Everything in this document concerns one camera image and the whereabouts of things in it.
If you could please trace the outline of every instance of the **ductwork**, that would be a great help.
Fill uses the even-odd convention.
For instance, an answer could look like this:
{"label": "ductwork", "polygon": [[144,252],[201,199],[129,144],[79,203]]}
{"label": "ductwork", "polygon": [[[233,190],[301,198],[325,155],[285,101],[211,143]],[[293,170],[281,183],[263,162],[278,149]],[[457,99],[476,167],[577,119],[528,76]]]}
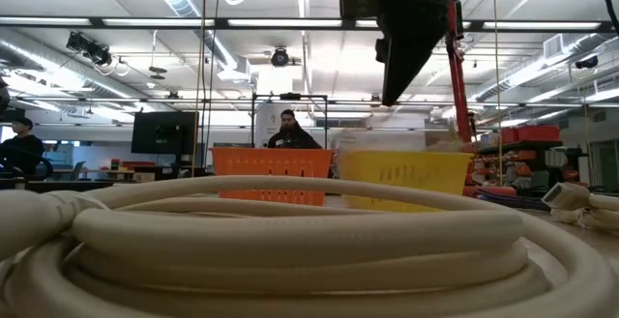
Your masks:
{"label": "ductwork", "polygon": [[[613,44],[617,43],[619,44],[619,41],[615,41],[613,40],[612,42]],[[583,76],[581,79],[579,79],[576,82],[567,84],[565,86],[561,86],[561,87],[557,87],[555,90],[552,91],[548,91],[546,93],[543,93],[541,95],[538,96],[538,98],[541,97],[555,97],[558,96],[560,94],[572,91],[574,89],[577,89],[579,87],[587,87],[589,85],[591,85],[593,82],[598,81],[599,84],[597,86],[597,90],[599,93],[604,92],[604,91],[608,91],[608,90],[614,90],[617,87],[617,83],[615,80],[615,75],[619,72],[619,66],[615,66],[615,67],[610,67],[606,70],[600,71],[600,72],[596,72],[596,73],[591,73],[590,75],[587,76]],[[538,101],[535,98],[531,99],[527,102],[535,102]],[[583,100],[580,101],[574,101],[574,103],[582,103]],[[556,111],[556,109],[548,109],[548,108],[544,108],[544,107],[539,107],[539,108],[526,108],[526,109],[516,109],[515,111],[511,112],[511,117],[514,118],[531,118],[531,119],[535,119],[535,118],[539,118],[540,116],[542,116],[545,113],[548,112],[554,112]],[[489,125],[493,125],[496,122],[498,122],[498,115],[496,113],[493,113],[491,116],[485,118],[485,119],[480,119],[478,120],[479,124],[485,125],[485,126],[489,126]]]}
{"label": "ductwork", "polygon": [[[44,72],[51,82],[61,86],[75,89],[87,86],[93,89],[90,92],[105,98],[148,98],[76,60],[68,61],[68,57],[62,53],[8,28],[0,28],[0,51],[10,51],[22,61],[23,66],[28,67],[29,71]],[[153,105],[168,111],[172,110],[165,104]]]}
{"label": "ductwork", "polygon": [[544,53],[540,53],[535,57],[519,63],[503,74],[498,85],[494,80],[480,86],[479,89],[481,91],[474,95],[470,101],[487,101],[498,93],[532,81],[554,70],[559,65],[582,60],[596,48],[609,42],[613,37],[614,35],[601,34],[590,34],[584,37],[576,34],[564,34],[563,42],[564,44],[568,44],[568,47],[563,48],[562,53],[558,56],[546,58]]}
{"label": "ductwork", "polygon": [[[164,1],[180,17],[202,17],[201,12],[192,0]],[[199,30],[194,31],[194,33],[198,38],[201,38]],[[224,46],[221,40],[215,36],[215,33],[208,29],[204,31],[204,47],[211,52],[221,69],[226,71],[226,81],[249,82],[250,74],[245,70],[238,73],[238,79],[230,78],[233,71],[237,70],[240,65],[245,65],[248,62],[245,59],[241,61],[242,57],[233,55],[230,49]]]}

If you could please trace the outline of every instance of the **coiled hose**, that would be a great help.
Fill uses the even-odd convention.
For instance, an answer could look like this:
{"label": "coiled hose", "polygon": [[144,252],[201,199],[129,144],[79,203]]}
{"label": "coiled hose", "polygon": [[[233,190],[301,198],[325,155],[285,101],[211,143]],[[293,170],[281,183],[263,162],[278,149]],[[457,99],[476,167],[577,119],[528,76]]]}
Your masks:
{"label": "coiled hose", "polygon": [[543,198],[556,221],[583,228],[619,231],[619,198],[593,194],[588,188],[559,183]]}
{"label": "coiled hose", "polygon": [[[178,197],[253,188],[324,190],[450,212]],[[227,176],[88,193],[6,191],[0,203],[0,258],[37,245],[15,262],[4,285],[7,306],[19,318],[617,313],[615,274],[591,247],[527,214],[461,196]],[[551,287],[521,238],[558,259],[568,279]]]}

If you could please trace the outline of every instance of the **person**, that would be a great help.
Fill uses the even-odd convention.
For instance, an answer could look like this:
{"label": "person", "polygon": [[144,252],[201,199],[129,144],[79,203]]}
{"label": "person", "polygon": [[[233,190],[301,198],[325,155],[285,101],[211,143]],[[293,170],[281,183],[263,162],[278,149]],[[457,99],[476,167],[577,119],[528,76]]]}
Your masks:
{"label": "person", "polygon": [[38,158],[40,158],[44,152],[41,139],[30,134],[33,127],[32,121],[28,118],[15,119],[12,124],[12,129],[17,135],[0,144],[0,149],[9,149],[6,150],[4,155],[6,157],[6,163],[15,168],[19,168],[26,174],[36,173],[37,165],[41,161]]}
{"label": "person", "polygon": [[322,149],[309,133],[301,129],[294,112],[290,109],[281,113],[280,131],[269,139],[269,148]]}

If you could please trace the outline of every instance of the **metal frame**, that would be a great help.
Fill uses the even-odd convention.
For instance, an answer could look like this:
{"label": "metal frame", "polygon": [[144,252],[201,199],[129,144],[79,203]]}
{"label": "metal frame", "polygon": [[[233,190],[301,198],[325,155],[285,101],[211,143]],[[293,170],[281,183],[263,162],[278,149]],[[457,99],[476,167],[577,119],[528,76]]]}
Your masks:
{"label": "metal frame", "polygon": [[[87,19],[90,24],[79,24],[71,21],[62,22],[66,18]],[[17,19],[15,22],[10,22],[11,19]],[[54,23],[45,23],[45,19],[56,19]],[[122,19],[132,21],[133,24],[105,24],[108,19]],[[369,22],[373,20],[355,20],[341,19],[339,17],[218,17],[206,18],[212,21],[212,24],[206,26],[207,29],[217,30],[306,30],[306,31],[380,31],[373,25],[360,24],[358,22]],[[162,24],[153,23],[153,20],[165,22]],[[230,20],[250,20],[253,24],[230,24]],[[299,21],[299,25],[274,25],[267,24],[274,20]],[[320,21],[340,22],[340,24],[323,25]],[[467,20],[464,22],[465,31],[468,33],[493,33],[494,27],[485,27],[485,23],[493,23],[490,20]],[[501,23],[599,23],[596,28],[499,28],[499,33],[614,33],[612,22],[608,20],[514,20],[503,19],[498,21]],[[14,28],[63,28],[63,29],[109,29],[109,30],[195,30],[200,29],[201,22],[195,17],[119,17],[119,16],[52,16],[52,15],[0,15],[0,26]]]}
{"label": "metal frame", "polygon": [[[211,104],[251,104],[252,100],[233,100],[233,99],[216,99],[216,100],[207,100],[207,99],[179,99],[179,100],[169,100],[169,99],[139,99],[139,98],[129,98],[129,99],[104,99],[104,98],[75,98],[75,97],[23,97],[18,96],[12,98],[15,101],[66,101],[66,102],[88,102],[88,103],[97,103],[97,102],[147,102],[147,103],[184,103],[184,104],[195,104],[199,103],[211,103]],[[311,105],[311,101],[297,101],[300,104]],[[330,105],[380,105],[380,101],[360,101],[360,100],[337,100],[337,101],[327,101]],[[456,105],[454,101],[397,101],[394,105],[399,106],[451,106]],[[498,102],[495,101],[485,101],[485,102],[470,102],[468,103],[470,107],[473,106],[489,106],[496,107],[499,105]],[[553,103],[553,102],[501,102],[501,106],[510,107],[510,108],[556,108],[556,109],[577,109],[581,108],[584,105],[580,103]],[[595,102],[587,104],[589,108],[598,108],[598,109],[610,109],[610,108],[619,108],[619,102]]]}
{"label": "metal frame", "polygon": [[[265,101],[266,103],[270,103],[273,102],[271,100],[271,98],[273,97],[277,97],[280,98],[280,101],[283,102],[291,102],[294,103],[296,101],[299,100],[282,100],[281,99],[281,95],[257,95],[257,94],[252,94],[251,95],[251,146],[255,147],[255,134],[254,134],[254,130],[255,130],[255,119],[254,119],[254,115],[256,114],[255,112],[255,102],[259,99],[259,98],[266,98],[267,100]],[[301,99],[307,99],[310,100],[309,103],[313,103],[313,99],[322,99],[325,102],[325,108],[324,108],[324,114],[325,114],[325,146],[324,148],[327,149],[327,144],[329,143],[327,137],[328,137],[328,133],[329,133],[329,126],[328,126],[328,122],[329,122],[329,96],[327,95],[301,95],[300,96]]]}

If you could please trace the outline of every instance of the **red pole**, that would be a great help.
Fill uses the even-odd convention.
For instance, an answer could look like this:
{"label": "red pole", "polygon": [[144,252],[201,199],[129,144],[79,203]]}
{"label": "red pole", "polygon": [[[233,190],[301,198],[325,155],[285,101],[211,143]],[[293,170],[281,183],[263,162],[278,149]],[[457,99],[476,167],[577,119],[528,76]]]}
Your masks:
{"label": "red pole", "polygon": [[466,100],[466,88],[464,85],[464,74],[462,71],[462,61],[464,53],[460,49],[459,40],[462,38],[458,31],[457,22],[457,1],[451,1],[447,11],[449,22],[449,32],[447,34],[447,54],[449,56],[449,66],[452,73],[452,87],[454,88],[454,104],[456,105],[457,132],[464,143],[471,142],[471,127],[468,122],[468,105]]}

